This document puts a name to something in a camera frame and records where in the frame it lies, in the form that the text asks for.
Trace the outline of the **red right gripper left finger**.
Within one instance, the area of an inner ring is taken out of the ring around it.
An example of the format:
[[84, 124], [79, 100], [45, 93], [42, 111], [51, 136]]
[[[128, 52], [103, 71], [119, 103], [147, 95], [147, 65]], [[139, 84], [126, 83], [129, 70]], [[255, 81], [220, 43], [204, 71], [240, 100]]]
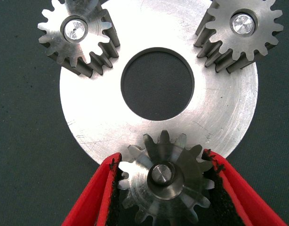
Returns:
[[121, 154], [108, 156], [98, 167], [70, 210], [64, 226], [116, 226], [119, 219]]

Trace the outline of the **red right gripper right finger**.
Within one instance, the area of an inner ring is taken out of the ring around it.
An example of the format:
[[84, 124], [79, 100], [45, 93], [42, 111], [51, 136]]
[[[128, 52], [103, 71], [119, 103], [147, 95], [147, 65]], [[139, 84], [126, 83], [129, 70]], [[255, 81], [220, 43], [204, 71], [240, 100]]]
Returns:
[[285, 226], [286, 223], [221, 155], [205, 149], [213, 168], [204, 175], [215, 182], [209, 191], [217, 226]]

